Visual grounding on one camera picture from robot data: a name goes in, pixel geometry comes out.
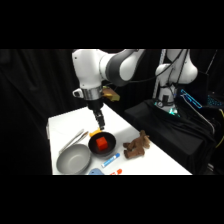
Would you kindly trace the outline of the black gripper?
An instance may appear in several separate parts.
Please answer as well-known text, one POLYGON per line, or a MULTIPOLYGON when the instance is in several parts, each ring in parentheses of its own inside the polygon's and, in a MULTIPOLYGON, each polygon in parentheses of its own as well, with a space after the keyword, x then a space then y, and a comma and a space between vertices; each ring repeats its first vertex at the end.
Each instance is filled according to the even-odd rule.
POLYGON ((100 127, 100 130, 104 130, 105 128, 105 121, 104 121, 104 117, 101 113, 101 108, 103 107, 103 101, 101 99, 97 99, 97 100, 89 100, 87 102, 87 106, 90 110, 93 111, 96 122, 98 127, 100 127))

